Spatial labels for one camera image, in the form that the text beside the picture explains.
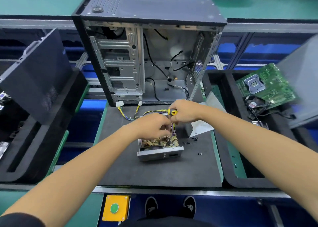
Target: black sneaker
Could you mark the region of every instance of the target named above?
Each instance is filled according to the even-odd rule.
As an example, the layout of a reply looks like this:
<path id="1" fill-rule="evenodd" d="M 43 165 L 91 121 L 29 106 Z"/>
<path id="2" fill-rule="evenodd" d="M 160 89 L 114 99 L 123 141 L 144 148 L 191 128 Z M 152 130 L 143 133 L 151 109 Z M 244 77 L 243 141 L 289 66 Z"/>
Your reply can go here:
<path id="1" fill-rule="evenodd" d="M 158 210 L 157 201 L 154 197 L 149 197 L 149 198 L 147 198 L 146 203 L 145 203 L 146 217 L 149 218 L 151 215 L 151 212 L 154 210 Z"/>
<path id="2" fill-rule="evenodd" d="M 190 211 L 188 212 L 190 213 L 190 215 L 187 217 L 193 219 L 197 209 L 197 203 L 194 197 L 192 196 L 186 197 L 185 200 L 183 201 L 183 207 L 190 209 Z"/>

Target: green table surface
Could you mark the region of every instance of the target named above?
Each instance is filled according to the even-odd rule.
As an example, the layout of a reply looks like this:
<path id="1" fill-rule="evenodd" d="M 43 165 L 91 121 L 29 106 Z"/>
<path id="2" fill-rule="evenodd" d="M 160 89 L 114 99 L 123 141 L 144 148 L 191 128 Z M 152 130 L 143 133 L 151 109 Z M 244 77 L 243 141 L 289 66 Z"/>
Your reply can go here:
<path id="1" fill-rule="evenodd" d="M 70 16 L 82 0 L 0 0 L 0 15 Z M 225 18 L 318 20 L 318 0 L 214 0 Z"/>
<path id="2" fill-rule="evenodd" d="M 1 190 L 0 215 L 26 193 L 26 191 Z M 65 227 L 97 227 L 103 197 L 104 194 L 90 194 L 90 196 L 83 203 L 82 207 L 70 219 Z"/>

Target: hand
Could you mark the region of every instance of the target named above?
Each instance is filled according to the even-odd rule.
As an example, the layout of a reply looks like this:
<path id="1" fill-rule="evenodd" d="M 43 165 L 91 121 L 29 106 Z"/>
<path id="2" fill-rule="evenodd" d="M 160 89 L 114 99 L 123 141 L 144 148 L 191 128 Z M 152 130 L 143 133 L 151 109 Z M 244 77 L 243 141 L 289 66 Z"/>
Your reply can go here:
<path id="1" fill-rule="evenodd" d="M 137 139 L 152 140 L 170 135 L 171 121 L 159 113 L 151 113 L 126 125 L 136 133 Z"/>
<path id="2" fill-rule="evenodd" d="M 174 108 L 178 113 L 170 118 L 171 122 L 194 122 L 201 120 L 200 113 L 204 106 L 189 100 L 176 100 L 169 109 Z"/>

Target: gray mat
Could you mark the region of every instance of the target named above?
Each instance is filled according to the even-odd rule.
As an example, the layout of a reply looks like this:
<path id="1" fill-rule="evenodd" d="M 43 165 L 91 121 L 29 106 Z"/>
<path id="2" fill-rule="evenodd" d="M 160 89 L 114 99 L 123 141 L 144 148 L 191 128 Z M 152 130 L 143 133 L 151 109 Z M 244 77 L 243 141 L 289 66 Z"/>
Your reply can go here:
<path id="1" fill-rule="evenodd" d="M 167 106 L 141 106 L 139 114 Z M 123 112 L 133 117 L 136 106 L 124 106 Z M 108 107 L 99 141 L 128 124 L 116 107 Z M 131 143 L 117 158 L 99 185 L 146 187 L 221 187 L 221 178 L 213 151 L 210 132 L 198 135 L 194 141 L 187 137 L 182 125 L 176 127 L 179 145 L 184 147 L 181 157 L 140 162 L 137 157 L 138 142 Z"/>

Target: screwdriver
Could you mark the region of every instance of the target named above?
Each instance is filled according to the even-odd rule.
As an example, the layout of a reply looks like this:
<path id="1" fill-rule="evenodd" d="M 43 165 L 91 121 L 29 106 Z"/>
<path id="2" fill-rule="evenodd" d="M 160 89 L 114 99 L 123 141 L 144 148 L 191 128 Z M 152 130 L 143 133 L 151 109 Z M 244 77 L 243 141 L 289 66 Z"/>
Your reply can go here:
<path id="1" fill-rule="evenodd" d="M 173 108 L 168 109 L 168 115 L 169 115 L 169 116 L 174 116 L 174 115 L 176 115 L 177 113 L 178 113 L 177 109 L 173 109 Z"/>

